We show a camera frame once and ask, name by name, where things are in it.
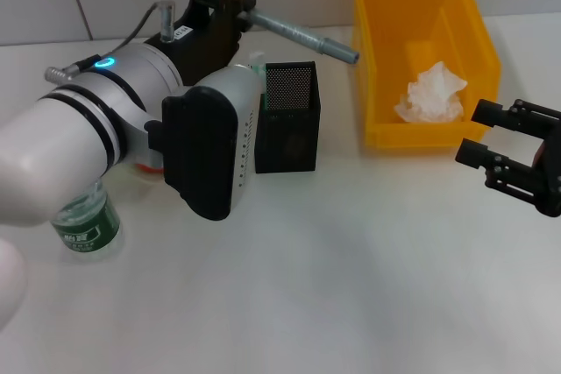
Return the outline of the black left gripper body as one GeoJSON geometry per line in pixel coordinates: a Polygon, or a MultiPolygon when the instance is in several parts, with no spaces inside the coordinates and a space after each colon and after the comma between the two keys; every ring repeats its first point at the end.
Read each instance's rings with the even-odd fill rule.
{"type": "Polygon", "coordinates": [[[209,12],[207,5],[192,1],[175,22],[176,28],[186,26],[191,32],[171,43],[162,42],[159,35],[146,43],[172,61],[184,85],[194,85],[226,67],[238,51],[241,11],[239,3],[225,2],[209,12]]]}

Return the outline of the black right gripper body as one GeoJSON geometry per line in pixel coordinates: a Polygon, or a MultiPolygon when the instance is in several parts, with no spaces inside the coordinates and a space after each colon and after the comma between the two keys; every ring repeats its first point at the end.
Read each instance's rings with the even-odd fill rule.
{"type": "Polygon", "coordinates": [[[533,168],[541,185],[535,196],[536,209],[547,216],[560,216],[560,128],[543,141],[535,155],[533,168]]]}

